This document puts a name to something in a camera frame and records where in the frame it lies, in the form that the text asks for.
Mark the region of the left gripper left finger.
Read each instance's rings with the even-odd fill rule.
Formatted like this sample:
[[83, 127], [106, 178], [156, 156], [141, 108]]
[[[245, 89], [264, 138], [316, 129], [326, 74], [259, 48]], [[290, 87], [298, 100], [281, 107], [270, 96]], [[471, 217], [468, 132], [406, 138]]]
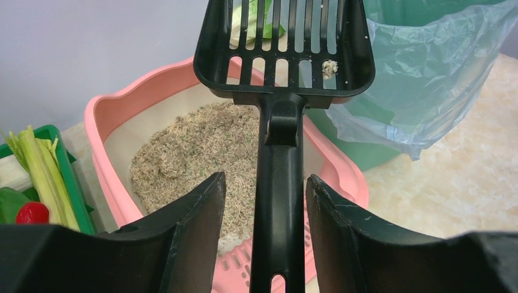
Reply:
[[2, 292], [211, 292], [225, 175], [111, 233], [1, 226]]

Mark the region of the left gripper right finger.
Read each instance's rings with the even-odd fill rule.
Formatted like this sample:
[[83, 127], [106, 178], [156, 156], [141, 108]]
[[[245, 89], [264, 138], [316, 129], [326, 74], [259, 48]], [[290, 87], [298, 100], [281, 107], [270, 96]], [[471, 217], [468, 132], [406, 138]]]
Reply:
[[516, 292], [517, 233], [441, 239], [393, 224], [309, 177], [307, 210], [321, 292]]

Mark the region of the grey litter clumps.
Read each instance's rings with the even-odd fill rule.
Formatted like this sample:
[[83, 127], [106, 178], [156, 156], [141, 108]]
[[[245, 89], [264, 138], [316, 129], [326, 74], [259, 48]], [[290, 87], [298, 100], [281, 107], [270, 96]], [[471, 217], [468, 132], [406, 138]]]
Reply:
[[334, 60], [325, 60], [322, 64], [323, 79], [331, 79], [338, 71], [338, 62]]

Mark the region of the black litter scoop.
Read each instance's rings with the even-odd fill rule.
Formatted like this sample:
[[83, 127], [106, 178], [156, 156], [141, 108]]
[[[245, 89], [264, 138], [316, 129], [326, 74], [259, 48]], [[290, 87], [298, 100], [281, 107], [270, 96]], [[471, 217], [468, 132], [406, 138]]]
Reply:
[[[288, 1], [286, 49], [228, 47], [231, 1], [210, 1], [194, 54], [197, 79], [216, 96], [260, 111], [250, 292], [280, 275], [304, 292], [303, 113], [364, 92], [375, 77], [362, 1]], [[325, 60], [338, 71], [324, 80]]]

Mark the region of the green trash bin with bag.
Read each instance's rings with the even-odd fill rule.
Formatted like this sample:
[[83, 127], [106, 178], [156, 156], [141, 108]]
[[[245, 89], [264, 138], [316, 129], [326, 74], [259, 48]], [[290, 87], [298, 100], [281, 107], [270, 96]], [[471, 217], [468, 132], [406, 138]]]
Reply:
[[420, 157], [472, 108], [517, 22], [516, 1], [365, 1], [371, 87], [314, 125], [359, 169]]

